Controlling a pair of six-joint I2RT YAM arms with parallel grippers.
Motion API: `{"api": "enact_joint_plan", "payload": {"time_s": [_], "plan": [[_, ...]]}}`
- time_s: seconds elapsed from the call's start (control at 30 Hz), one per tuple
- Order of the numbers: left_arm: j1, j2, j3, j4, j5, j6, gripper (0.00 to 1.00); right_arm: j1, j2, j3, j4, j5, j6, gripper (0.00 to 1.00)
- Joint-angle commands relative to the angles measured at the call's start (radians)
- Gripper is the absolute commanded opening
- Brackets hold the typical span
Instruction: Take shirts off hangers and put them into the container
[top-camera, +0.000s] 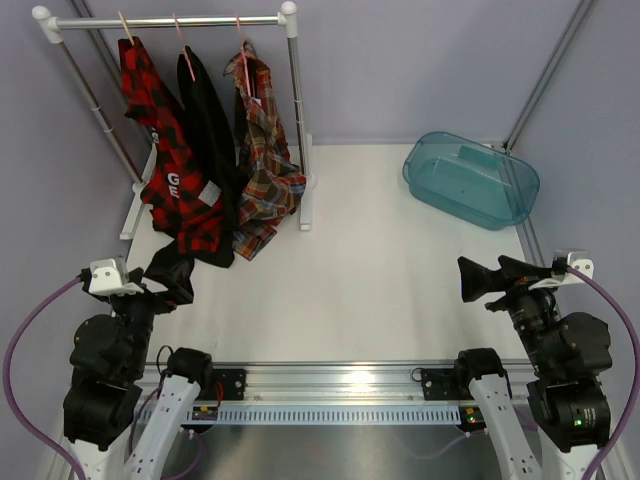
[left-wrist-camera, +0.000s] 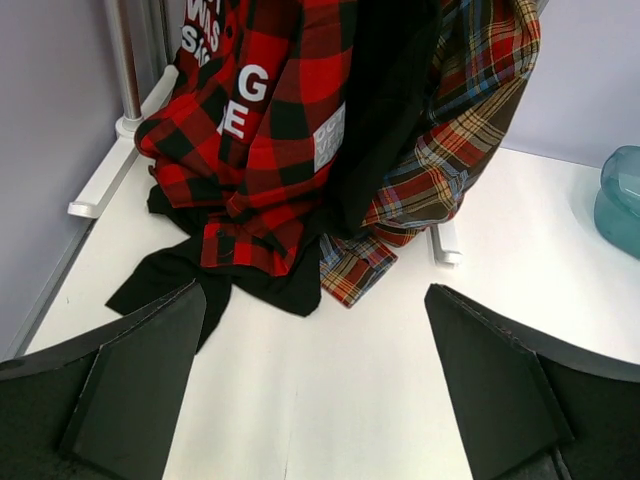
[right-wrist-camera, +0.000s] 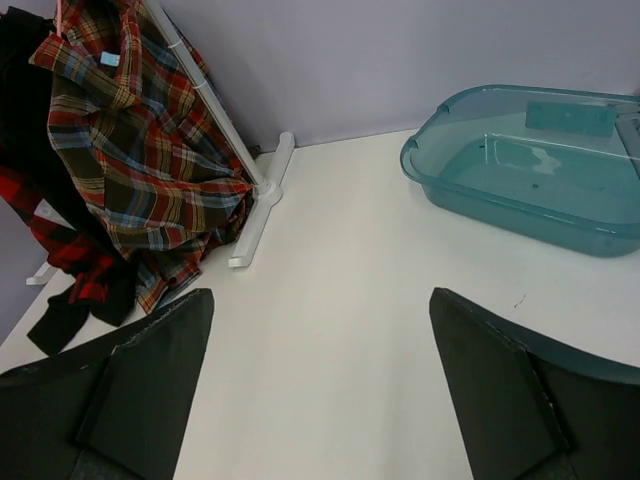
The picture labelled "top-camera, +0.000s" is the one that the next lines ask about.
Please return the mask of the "brown multicolour plaid shirt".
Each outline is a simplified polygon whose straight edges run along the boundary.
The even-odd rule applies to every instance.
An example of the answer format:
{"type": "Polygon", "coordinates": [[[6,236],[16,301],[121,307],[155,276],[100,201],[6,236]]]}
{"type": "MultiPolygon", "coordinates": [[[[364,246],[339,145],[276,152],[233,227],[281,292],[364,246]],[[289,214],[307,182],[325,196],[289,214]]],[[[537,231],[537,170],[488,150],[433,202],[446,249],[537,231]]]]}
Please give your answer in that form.
{"type": "Polygon", "coordinates": [[[247,96],[240,52],[228,62],[224,74],[236,88],[233,131],[239,142],[238,166],[248,175],[238,201],[234,250],[251,261],[275,237],[282,220],[298,209],[307,181],[301,168],[291,162],[271,70],[251,41],[245,41],[245,50],[252,97],[247,96]]]}

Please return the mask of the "pink wire hanger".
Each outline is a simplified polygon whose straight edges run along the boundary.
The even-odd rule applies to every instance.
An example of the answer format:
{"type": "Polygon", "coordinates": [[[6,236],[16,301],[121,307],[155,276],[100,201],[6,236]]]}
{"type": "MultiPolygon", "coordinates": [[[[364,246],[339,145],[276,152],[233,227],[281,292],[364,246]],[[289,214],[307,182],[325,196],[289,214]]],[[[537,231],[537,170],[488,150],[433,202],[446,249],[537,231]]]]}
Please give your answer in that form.
{"type": "Polygon", "coordinates": [[[252,97],[251,81],[250,81],[249,68],[248,68],[248,59],[247,59],[246,50],[245,50],[245,37],[242,32],[241,20],[238,13],[235,14],[235,23],[236,23],[236,29],[240,38],[240,53],[241,53],[242,65],[244,69],[246,92],[248,97],[252,97]]]}

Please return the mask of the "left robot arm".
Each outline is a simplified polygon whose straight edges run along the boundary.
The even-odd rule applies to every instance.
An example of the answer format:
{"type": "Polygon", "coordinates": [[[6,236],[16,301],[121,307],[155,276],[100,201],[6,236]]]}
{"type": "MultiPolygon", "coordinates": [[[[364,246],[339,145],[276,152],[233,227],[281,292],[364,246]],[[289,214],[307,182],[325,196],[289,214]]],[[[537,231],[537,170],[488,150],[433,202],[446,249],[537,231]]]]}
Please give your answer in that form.
{"type": "Polygon", "coordinates": [[[193,268],[193,261],[178,260],[129,270],[115,257],[94,261],[79,274],[83,291],[111,312],[85,320],[74,335],[63,433],[77,478],[160,478],[187,412],[216,387],[209,354],[176,349],[161,372],[151,417],[132,441],[154,319],[192,303],[193,268]]]}

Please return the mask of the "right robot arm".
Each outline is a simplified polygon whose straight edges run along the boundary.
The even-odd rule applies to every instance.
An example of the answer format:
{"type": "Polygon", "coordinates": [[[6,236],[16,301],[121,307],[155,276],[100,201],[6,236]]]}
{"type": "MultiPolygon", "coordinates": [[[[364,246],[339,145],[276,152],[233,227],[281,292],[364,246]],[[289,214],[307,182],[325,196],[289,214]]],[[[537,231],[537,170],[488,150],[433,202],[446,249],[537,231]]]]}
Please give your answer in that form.
{"type": "Polygon", "coordinates": [[[501,255],[490,270],[466,257],[457,260],[463,302],[487,293],[501,298],[486,304],[505,311],[536,376],[528,383],[528,403],[538,426],[542,458],[536,460],[509,400],[508,380],[496,351],[463,350],[452,383],[473,397],[490,430],[504,479],[592,479],[615,443],[611,413],[598,376],[611,368],[607,324],[584,312],[558,317],[555,290],[591,283],[594,264],[584,251],[559,252],[551,267],[538,267],[501,255]]]}

